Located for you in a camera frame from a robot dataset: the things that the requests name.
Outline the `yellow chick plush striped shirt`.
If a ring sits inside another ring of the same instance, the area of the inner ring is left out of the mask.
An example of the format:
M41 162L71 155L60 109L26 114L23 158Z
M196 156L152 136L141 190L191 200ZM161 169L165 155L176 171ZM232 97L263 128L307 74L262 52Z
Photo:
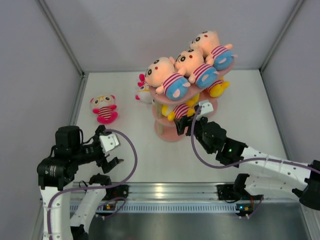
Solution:
M182 103L178 105L163 105L161 107L162 115L167 117L169 121L173 121L174 119L179 120L183 116L190 117L195 112L196 111L186 103Z

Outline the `yellow bear striped shirt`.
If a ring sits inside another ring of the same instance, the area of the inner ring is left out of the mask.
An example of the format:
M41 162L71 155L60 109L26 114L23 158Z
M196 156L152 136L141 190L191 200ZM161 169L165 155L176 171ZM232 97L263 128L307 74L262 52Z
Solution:
M191 99L189 99L185 104L189 107L192 107L199 101L199 98L200 98L200 94L198 93L195 96L193 96Z
M224 91L230 86L229 81L225 81L224 77L216 80L212 85L207 87L204 91L209 94L212 98L217 98L221 96Z

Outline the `white bird plush pink bow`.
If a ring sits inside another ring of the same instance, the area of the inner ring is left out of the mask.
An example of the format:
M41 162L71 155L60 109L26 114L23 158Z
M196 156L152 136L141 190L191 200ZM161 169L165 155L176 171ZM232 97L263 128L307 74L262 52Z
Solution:
M139 82L137 83L137 86L138 86L138 90L135 95L135 99L145 104L154 105L155 101L150 93L150 86L145 80L145 75L142 73L139 75Z

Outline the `peach doll blue pants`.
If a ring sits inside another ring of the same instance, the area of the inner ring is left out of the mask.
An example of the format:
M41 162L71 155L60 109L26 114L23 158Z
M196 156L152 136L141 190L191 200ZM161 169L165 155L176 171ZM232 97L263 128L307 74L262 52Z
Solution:
M174 64L178 72L188 78L191 84L201 89L214 87L221 83L218 79L218 71L214 67L214 59L209 56L207 60L199 48L190 48L183 51Z
M172 101L183 98L191 86L190 82L175 69L173 57L160 57L145 71L145 81L155 88L158 95L164 94Z
M213 59L213 66L222 71L234 61L236 55L232 52L231 43L223 45L216 31L204 31L198 34L189 44L190 48L201 49L206 60Z

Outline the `white panda plush pink limbs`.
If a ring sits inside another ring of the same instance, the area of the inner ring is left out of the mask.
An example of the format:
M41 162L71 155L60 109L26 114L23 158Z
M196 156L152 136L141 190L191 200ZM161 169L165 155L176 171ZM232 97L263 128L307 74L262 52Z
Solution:
M113 123L117 117L117 105L115 96L112 94L99 95L90 100L92 112L96 115L98 123L108 125Z

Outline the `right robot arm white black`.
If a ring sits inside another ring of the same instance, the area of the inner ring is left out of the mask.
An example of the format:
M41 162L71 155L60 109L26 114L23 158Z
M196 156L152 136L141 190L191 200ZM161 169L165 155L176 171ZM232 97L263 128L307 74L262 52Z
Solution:
M174 120L178 135L198 141L207 154L214 154L219 165L196 157L214 169L235 167L240 174L233 192L240 199L251 196L275 196L298 200L313 210L320 209L320 162L299 163L258 151L246 143L227 137L227 131L206 117L183 116Z

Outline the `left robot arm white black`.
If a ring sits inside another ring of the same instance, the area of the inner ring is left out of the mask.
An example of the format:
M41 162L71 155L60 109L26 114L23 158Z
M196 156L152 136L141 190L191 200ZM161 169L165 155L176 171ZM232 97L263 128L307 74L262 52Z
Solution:
M50 155L37 166L38 185L43 205L43 239L87 240L90 224L102 200L113 194L112 181L107 175L122 162L109 152L119 146L115 133L99 125L94 135L83 141L83 131L75 125L60 127L55 132L55 145ZM83 187L84 198L70 217L71 189L79 166L95 162L103 171L89 179Z

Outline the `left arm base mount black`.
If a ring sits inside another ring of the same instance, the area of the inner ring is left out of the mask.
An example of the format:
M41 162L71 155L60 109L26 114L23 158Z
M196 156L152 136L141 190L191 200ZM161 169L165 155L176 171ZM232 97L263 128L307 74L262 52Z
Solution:
M109 199L114 199L114 198L127 198L129 195L129 185L127 184L122 184L117 187L111 188L109 191Z

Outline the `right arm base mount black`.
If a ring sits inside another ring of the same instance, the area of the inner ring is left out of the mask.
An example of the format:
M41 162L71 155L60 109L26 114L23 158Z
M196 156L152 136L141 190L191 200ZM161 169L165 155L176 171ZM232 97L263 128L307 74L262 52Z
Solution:
M238 199L236 196L233 184L218 184L217 188L217 195L218 199L221 201L235 201Z

